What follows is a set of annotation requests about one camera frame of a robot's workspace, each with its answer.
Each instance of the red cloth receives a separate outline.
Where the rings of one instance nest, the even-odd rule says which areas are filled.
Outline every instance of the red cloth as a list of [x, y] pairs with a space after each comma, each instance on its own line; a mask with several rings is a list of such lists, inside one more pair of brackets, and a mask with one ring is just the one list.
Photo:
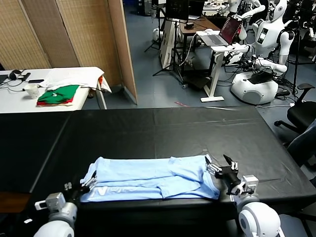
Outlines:
[[[71, 98], [70, 100], [67, 100], [63, 103], [60, 103], [60, 104], [68, 104], [68, 103], [71, 103], [73, 101], [74, 98]], [[47, 104], [45, 102], [39, 102], [37, 101], [36, 105], [40, 105], [40, 106], [45, 106], [45, 105], [59, 105], [59, 104]]]

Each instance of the green cloth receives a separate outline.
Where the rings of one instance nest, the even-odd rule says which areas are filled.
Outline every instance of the green cloth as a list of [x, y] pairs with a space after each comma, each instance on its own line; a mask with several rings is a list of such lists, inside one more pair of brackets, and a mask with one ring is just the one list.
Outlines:
[[67, 85], [60, 87], [56, 90], [49, 90], [45, 92], [39, 99], [39, 102], [47, 104], [60, 104], [70, 100], [75, 95], [78, 85]]

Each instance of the laptop screen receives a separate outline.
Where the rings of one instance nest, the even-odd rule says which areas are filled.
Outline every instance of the laptop screen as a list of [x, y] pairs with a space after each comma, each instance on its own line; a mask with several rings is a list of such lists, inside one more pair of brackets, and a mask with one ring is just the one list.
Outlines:
[[229, 16], [221, 29], [219, 36], [221, 36], [228, 44], [231, 44], [240, 26], [241, 21]]
[[201, 16], [204, 8], [203, 1], [189, 1], [189, 15]]

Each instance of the headphones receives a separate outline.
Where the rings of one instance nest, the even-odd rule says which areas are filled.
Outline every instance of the headphones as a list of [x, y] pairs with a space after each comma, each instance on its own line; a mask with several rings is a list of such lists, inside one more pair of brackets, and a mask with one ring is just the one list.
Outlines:
[[8, 78], [10, 80], [17, 80], [17, 79], [20, 79], [21, 81], [25, 81], [27, 77], [25, 77], [25, 75], [21, 75], [23, 71], [20, 71], [20, 70], [13, 70], [9, 75], [8, 75]]

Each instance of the laptop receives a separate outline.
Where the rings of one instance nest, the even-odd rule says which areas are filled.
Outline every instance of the laptop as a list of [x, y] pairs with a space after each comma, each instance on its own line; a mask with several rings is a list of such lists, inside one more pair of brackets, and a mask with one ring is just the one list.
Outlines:
[[219, 35], [200, 36], [207, 46], [228, 46], [241, 26], [241, 21], [228, 17]]
[[191, 0], [189, 2], [189, 20], [196, 20], [199, 17], [202, 16], [204, 8], [204, 2], [203, 1], [193, 1]]

